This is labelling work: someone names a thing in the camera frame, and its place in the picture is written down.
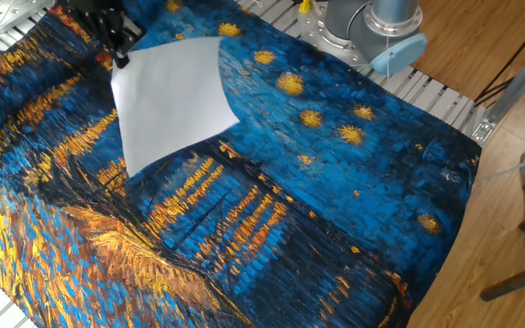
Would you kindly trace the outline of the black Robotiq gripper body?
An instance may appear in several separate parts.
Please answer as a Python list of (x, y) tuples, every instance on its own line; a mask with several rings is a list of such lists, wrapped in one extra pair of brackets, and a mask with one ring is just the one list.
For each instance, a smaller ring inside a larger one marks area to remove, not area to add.
[(124, 10), (122, 0), (68, 0), (68, 5), (84, 13)]

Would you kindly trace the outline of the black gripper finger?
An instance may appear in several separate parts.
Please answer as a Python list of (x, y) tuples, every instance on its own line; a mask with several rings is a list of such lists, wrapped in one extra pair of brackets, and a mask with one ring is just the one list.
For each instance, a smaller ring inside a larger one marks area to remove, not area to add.
[(124, 27), (122, 11), (78, 12), (80, 22), (105, 48), (118, 68), (129, 63), (129, 37)]
[(114, 56), (126, 56), (147, 30), (133, 22), (125, 12), (108, 11), (104, 16), (105, 48)]

